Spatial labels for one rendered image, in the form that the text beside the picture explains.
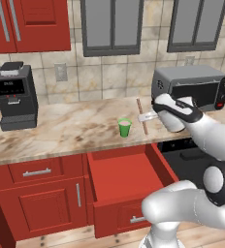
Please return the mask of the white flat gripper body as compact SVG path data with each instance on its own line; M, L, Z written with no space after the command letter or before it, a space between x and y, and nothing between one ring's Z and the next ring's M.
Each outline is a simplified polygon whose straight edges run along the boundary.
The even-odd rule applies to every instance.
M138 116L138 120L140 122L146 122L146 121L152 120L157 117L158 117L158 114L155 111L150 111L150 112L140 114Z

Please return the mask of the thin brown straw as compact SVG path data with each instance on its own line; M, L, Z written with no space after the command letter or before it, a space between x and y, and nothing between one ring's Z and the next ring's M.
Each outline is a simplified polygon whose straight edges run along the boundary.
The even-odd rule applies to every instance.
M142 108L142 105L141 105L140 98L139 98L139 97L137 97L136 101L137 101L137 105L138 105L139 113L140 113L140 115L141 115L141 114L143 114L143 108ZM146 124L145 124L145 122L144 122L144 121L142 121L142 124L143 124L143 128L144 128L144 131L145 131L145 135L147 136L147 135L148 135L148 131L147 131Z

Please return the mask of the green smoothie cup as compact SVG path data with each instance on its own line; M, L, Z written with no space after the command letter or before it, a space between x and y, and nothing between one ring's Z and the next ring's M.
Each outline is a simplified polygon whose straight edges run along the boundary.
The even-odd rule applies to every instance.
M129 135L131 125L132 121L128 118L120 118L118 120L119 133L123 138Z

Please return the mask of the open red drawer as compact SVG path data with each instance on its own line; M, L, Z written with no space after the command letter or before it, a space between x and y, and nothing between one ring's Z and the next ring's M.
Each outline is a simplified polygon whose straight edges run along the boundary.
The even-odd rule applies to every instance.
M93 152L87 159L97 238L148 227L147 220L130 219L144 217L146 196L178 181L154 143Z

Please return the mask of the small red drawer front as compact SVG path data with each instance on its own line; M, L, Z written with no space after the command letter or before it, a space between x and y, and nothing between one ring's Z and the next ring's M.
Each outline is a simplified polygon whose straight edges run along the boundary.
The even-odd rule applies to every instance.
M51 173L29 177L22 176L26 171L41 171L46 168L51 169ZM81 155L73 155L15 163L9 165L9 170L14 183L54 179L58 176L78 177L82 175L82 157Z

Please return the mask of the black dishwasher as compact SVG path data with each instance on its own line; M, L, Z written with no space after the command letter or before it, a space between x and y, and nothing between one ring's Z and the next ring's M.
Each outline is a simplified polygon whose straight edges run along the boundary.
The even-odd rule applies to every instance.
M189 139L162 141L157 144L162 155L179 180L189 180L203 188L204 171L215 159L203 152Z

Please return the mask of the grey framed window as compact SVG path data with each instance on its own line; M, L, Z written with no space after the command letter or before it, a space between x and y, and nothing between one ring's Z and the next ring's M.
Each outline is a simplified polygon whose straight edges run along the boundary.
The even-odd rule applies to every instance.
M83 56L140 53L144 0L80 0Z
M225 0L174 0L168 52L215 50Z

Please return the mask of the black grey coffee machine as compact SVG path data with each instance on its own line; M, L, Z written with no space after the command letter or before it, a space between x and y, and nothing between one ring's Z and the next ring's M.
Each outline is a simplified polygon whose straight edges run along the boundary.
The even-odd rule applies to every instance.
M38 100L30 65L22 61L0 66L0 127L3 132L37 127Z

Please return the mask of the red lower cupboard door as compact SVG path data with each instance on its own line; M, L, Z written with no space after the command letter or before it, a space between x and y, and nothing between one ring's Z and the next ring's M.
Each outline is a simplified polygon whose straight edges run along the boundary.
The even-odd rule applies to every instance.
M78 207L77 183L80 184L81 207ZM1 190L0 206L15 240L86 224L82 177Z

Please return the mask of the wide red upper cupboard door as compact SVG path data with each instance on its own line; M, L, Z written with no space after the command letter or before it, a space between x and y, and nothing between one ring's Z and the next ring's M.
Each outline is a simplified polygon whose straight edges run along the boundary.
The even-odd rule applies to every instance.
M67 0L14 0L21 41L18 52L63 51L71 49Z

